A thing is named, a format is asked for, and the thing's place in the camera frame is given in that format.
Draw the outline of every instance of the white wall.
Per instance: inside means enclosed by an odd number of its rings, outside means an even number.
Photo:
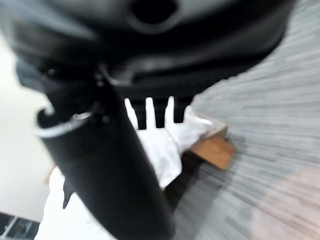
[[[19,85],[15,56],[0,39],[0,212],[40,221],[53,163],[33,135],[44,95]]]

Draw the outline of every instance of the black cylinder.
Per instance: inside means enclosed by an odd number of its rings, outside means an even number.
[[[155,173],[123,107],[86,112],[36,134],[96,219],[119,240],[168,240],[174,221]]]

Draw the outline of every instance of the black plastic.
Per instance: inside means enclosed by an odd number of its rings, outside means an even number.
[[[41,111],[38,136],[71,188],[117,239],[170,239],[173,217],[124,106],[102,116],[105,122],[92,114],[72,131],[54,131],[41,127]]]

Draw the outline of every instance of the white cloth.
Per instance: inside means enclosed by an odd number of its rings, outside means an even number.
[[[134,110],[128,100],[125,104],[132,125],[137,129]],[[152,99],[148,98],[147,130],[137,130],[161,188],[165,188],[181,173],[181,154],[213,127],[211,121],[197,117],[190,106],[185,111],[184,123],[174,124],[173,108],[174,100],[170,98],[165,113],[166,128],[156,129]],[[68,205],[63,209],[64,181],[64,176],[56,167],[49,180],[50,194],[35,240],[114,240],[76,193],[72,194]]]

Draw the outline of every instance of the gray carpet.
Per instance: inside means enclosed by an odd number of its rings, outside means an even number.
[[[229,125],[236,154],[175,183],[175,240],[320,239],[320,1],[300,0],[268,59],[193,106]]]

